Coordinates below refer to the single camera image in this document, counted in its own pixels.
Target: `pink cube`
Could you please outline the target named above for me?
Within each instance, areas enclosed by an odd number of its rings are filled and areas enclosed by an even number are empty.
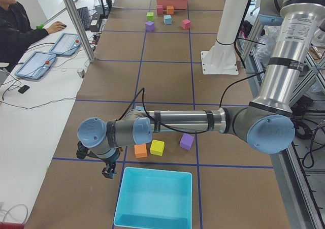
[[[157,5],[157,14],[163,14],[164,13],[164,8],[162,5]]]
[[[191,21],[188,19],[185,19],[182,21],[182,28],[183,29],[189,29],[191,27]]]
[[[194,137],[192,135],[183,134],[183,137],[181,139],[179,146],[181,146],[183,149],[190,150],[193,140],[194,140]]]

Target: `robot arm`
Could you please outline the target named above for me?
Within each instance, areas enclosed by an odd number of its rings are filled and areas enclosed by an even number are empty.
[[[153,132],[173,130],[233,134],[269,154],[286,149],[295,135],[289,100],[317,24],[325,18],[325,0],[277,0],[276,4],[283,18],[280,35],[259,94],[248,107],[215,111],[131,110],[121,120],[107,123],[89,118],[78,128],[78,158],[101,159],[106,164],[103,175],[112,178],[120,147],[149,143]]]

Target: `hand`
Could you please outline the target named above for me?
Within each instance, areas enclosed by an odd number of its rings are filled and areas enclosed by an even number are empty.
[[[51,26],[49,26],[46,31],[50,34],[53,34],[55,32],[61,31],[62,29],[65,29],[66,25],[62,22],[55,22]]]

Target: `foam block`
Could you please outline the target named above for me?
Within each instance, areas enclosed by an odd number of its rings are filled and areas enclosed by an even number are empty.
[[[147,145],[146,144],[140,144],[134,145],[134,154],[136,155],[136,158],[144,158],[148,156],[147,153]]]
[[[193,140],[194,140],[194,137],[192,135],[183,134],[183,137],[181,139],[179,146],[181,146],[183,149],[190,150]]]
[[[147,21],[147,22],[146,22],[146,30],[147,30],[147,31],[154,31],[154,22],[152,22],[152,21]]]
[[[164,152],[165,142],[159,140],[152,140],[150,146],[150,153],[162,156]]]
[[[153,12],[147,12],[147,21],[154,22]]]
[[[174,14],[174,6],[167,6],[167,14],[169,15]]]
[[[136,106],[136,110],[138,110],[138,111],[144,111],[144,108],[143,108],[143,106]]]
[[[164,13],[164,8],[162,5],[157,5],[157,14],[163,14]]]
[[[171,15],[164,16],[164,24],[172,24],[172,16]]]
[[[182,21],[182,28],[183,29],[189,29],[191,27],[191,21],[188,19],[185,19]]]

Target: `tablet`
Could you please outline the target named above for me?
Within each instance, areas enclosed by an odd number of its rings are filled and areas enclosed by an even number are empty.
[[[80,47],[80,38],[77,34],[63,33],[50,49],[49,53],[57,56],[72,56]]]
[[[39,79],[50,69],[55,60],[55,54],[35,51],[16,71],[15,75],[21,78]]]

